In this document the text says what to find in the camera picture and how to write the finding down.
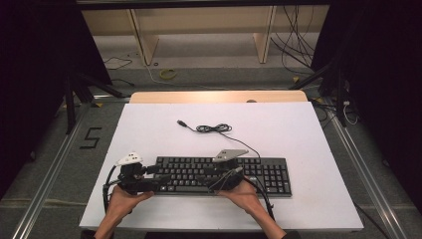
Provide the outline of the light wooden desk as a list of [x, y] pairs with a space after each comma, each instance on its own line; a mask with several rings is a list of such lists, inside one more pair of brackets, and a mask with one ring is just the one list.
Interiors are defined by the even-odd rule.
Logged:
[[267, 62], [272, 33], [287, 33], [297, 23], [301, 33], [321, 30], [326, 5], [85, 10], [94, 36], [132, 36], [141, 61], [152, 61], [159, 37], [172, 34], [249, 33], [258, 61]]

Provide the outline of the black left sleeve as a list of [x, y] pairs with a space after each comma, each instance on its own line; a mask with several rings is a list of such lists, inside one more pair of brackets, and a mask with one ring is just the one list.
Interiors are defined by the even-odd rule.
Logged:
[[113, 233], [110, 231], [83, 230], [80, 239], [113, 239]]

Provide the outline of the person's left hand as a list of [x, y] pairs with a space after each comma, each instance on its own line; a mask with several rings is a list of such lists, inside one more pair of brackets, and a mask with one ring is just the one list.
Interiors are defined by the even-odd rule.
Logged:
[[113, 188], [105, 215], [113, 219], [121, 219], [129, 214], [138, 203], [149, 199], [153, 195], [154, 193], [152, 191], [131, 195], [119, 186], [115, 186]]

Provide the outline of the black overhead frame bar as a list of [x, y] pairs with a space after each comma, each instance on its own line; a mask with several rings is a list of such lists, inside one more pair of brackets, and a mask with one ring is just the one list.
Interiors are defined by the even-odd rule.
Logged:
[[76, 0], [82, 10], [330, 5], [334, 0]]

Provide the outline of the aluminium floor rail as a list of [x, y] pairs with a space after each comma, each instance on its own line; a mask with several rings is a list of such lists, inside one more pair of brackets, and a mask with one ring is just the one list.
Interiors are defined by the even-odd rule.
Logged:
[[69, 155], [69, 152], [73, 146], [73, 143], [80, 131], [81, 124], [85, 119], [88, 111], [90, 110], [89, 104], [82, 104], [79, 109], [79, 113], [76, 117], [74, 127], [67, 133], [60, 145], [58, 152], [56, 153], [49, 170], [43, 177], [43, 180], [38, 187], [35, 196], [31, 199], [25, 213], [20, 219], [12, 239], [28, 239], [40, 213], [43, 205], [50, 194], [53, 185], [64, 165], [64, 162]]
[[389, 239], [408, 239], [404, 227], [400, 224], [399, 219], [393, 210], [393, 207], [381, 191], [380, 186], [375, 181], [375, 177], [370, 172], [369, 167], [364, 161], [360, 151], [358, 150], [354, 140], [346, 128], [345, 106], [340, 102], [335, 104], [335, 112], [333, 115], [333, 125], [339, 135], [362, 184], [364, 185], [380, 219], [382, 220]]

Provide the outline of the light wooden table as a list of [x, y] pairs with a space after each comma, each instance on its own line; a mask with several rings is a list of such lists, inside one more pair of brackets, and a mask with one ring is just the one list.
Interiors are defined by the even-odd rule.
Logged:
[[137, 92], [131, 104], [217, 104], [306, 102], [303, 91]]

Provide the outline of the person's right hand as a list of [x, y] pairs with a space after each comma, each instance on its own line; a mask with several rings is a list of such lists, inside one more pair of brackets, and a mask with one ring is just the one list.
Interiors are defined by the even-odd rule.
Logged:
[[250, 215], [258, 212], [264, 212], [265, 209], [261, 204], [256, 191], [252, 185], [243, 180], [238, 186], [231, 190], [220, 190], [217, 192], [219, 196], [224, 196], [231, 200], [235, 205], [243, 209]]

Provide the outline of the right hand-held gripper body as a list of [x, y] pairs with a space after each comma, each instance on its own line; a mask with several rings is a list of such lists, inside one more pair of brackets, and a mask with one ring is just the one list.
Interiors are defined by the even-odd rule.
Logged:
[[237, 162], [239, 156], [246, 154], [247, 149], [222, 149], [213, 159], [211, 166], [208, 168], [216, 168], [219, 175], [208, 175], [208, 177], [216, 177], [217, 182], [208, 187], [210, 190], [231, 190], [238, 186], [243, 180], [243, 167]]

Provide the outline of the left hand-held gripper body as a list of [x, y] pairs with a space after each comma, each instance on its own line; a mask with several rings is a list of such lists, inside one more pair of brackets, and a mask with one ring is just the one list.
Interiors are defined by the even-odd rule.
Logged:
[[128, 155], [119, 159], [114, 165], [120, 167], [120, 173], [117, 177], [118, 185], [129, 194], [136, 195], [138, 192], [156, 191], [158, 187], [148, 186], [143, 182], [145, 166], [143, 159], [136, 152], [130, 152]]

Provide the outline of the black metal stand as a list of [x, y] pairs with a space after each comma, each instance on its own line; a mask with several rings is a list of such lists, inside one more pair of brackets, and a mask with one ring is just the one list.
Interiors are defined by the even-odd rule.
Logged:
[[119, 92], [113, 89], [112, 87], [101, 83], [100, 81], [86, 74], [69, 74], [68, 77], [64, 80], [65, 100], [68, 118], [67, 133], [71, 133], [77, 123], [74, 94], [76, 94], [79, 100], [84, 104], [90, 104], [94, 100], [94, 95], [90, 91], [89, 86], [95, 86], [118, 99], [129, 98], [128, 94]]
[[327, 97], [328, 95], [335, 93], [335, 116], [342, 126], [346, 126], [345, 115], [343, 112], [344, 80], [341, 78], [340, 65], [340, 57], [334, 57], [327, 65], [317, 70], [304, 80], [300, 80], [298, 83], [294, 84], [291, 87], [291, 90], [302, 89], [315, 80], [322, 78], [322, 82], [318, 88], [319, 95], [321, 97]]

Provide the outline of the black computer keyboard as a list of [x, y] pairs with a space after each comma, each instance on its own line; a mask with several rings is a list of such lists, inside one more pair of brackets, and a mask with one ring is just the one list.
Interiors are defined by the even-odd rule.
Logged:
[[[291, 181], [284, 158], [278, 157], [238, 157], [243, 167], [242, 174], [270, 197], [291, 197]], [[210, 190], [198, 178], [208, 177], [201, 169], [211, 166], [211, 157], [159, 156], [156, 165], [159, 171], [154, 177], [170, 175], [171, 180], [161, 185], [160, 194], [207, 195]]]

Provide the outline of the black curtain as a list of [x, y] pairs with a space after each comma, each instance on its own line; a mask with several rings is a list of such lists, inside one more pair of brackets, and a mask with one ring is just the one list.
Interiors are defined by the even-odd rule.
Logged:
[[0, 0], [0, 198], [51, 123], [73, 73], [111, 83], [77, 0]]
[[422, 213], [422, 0], [327, 0], [312, 68], [353, 33], [341, 64], [383, 158]]

